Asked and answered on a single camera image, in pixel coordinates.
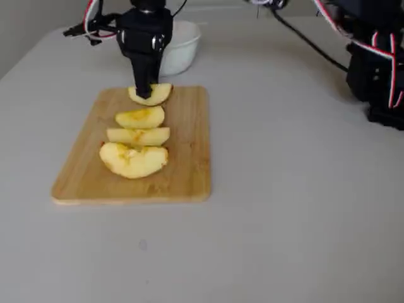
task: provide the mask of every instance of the table surface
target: table surface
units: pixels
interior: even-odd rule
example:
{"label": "table surface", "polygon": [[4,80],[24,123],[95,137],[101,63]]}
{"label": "table surface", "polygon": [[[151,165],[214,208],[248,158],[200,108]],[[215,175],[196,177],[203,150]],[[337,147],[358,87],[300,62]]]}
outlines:
{"label": "table surface", "polygon": [[[292,18],[344,64],[320,18]],[[56,206],[98,92],[132,84],[116,43],[44,37],[0,81],[1,302],[403,302],[404,133],[273,20],[209,23],[167,78],[210,94],[199,205]]]}

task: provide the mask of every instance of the white bowl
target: white bowl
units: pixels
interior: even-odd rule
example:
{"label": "white bowl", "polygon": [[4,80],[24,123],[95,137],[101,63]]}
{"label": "white bowl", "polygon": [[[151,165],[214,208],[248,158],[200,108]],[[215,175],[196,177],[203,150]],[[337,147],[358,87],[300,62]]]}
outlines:
{"label": "white bowl", "polygon": [[190,67],[195,58],[200,38],[201,31],[197,24],[175,21],[172,40],[164,50],[160,75],[179,74]]}

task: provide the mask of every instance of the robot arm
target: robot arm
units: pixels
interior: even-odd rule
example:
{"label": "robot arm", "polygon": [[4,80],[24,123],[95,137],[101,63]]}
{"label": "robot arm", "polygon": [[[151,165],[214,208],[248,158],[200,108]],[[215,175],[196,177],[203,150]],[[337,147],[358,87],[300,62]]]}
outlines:
{"label": "robot arm", "polygon": [[[349,68],[326,55],[303,34],[289,25],[277,11],[288,0],[245,0],[272,11],[275,18],[292,29],[313,49],[347,72],[353,94],[368,102],[370,121],[404,129],[404,27],[402,0],[313,0],[332,29],[350,39]],[[85,35],[92,45],[116,39],[122,54],[131,60],[137,94],[148,98],[150,85],[158,82],[165,47],[171,41],[173,15],[165,0],[131,0],[134,6],[123,14],[102,14],[104,0],[90,0],[83,23],[64,32],[65,36]],[[91,12],[98,4],[93,19]],[[110,34],[101,35],[100,31]]]}

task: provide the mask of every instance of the apple slice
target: apple slice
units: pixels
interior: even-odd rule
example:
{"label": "apple slice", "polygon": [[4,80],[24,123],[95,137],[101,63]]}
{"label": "apple slice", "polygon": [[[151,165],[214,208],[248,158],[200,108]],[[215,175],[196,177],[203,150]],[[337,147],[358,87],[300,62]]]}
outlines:
{"label": "apple slice", "polygon": [[157,128],[164,122],[164,110],[161,106],[147,109],[120,112],[115,116],[115,121],[123,128],[149,129]]}
{"label": "apple slice", "polygon": [[108,142],[101,147],[100,158],[114,174],[137,179],[154,174],[166,166],[169,153],[164,147],[143,147],[138,151],[120,143]]}
{"label": "apple slice", "polygon": [[172,91],[172,84],[170,83],[152,84],[151,96],[147,99],[139,97],[136,94],[136,88],[134,86],[129,87],[128,91],[129,91],[129,97],[136,103],[147,106],[155,106],[163,103],[169,98]]}
{"label": "apple slice", "polygon": [[152,129],[107,129],[107,137],[111,142],[134,146],[160,146],[170,138],[170,128]]}

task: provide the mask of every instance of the cutting board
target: cutting board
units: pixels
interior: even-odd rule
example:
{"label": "cutting board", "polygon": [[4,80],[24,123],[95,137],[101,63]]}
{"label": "cutting board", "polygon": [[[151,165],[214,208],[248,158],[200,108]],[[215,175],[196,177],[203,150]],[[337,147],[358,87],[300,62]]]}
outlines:
{"label": "cutting board", "polygon": [[73,145],[53,187],[61,205],[130,203],[194,203],[210,195],[208,97],[203,87],[175,87],[162,105],[164,126],[171,136],[165,144],[169,163],[160,172],[129,180],[111,173],[98,151],[107,141],[106,129],[119,127],[118,112],[142,108],[129,99],[127,88],[102,91]]}

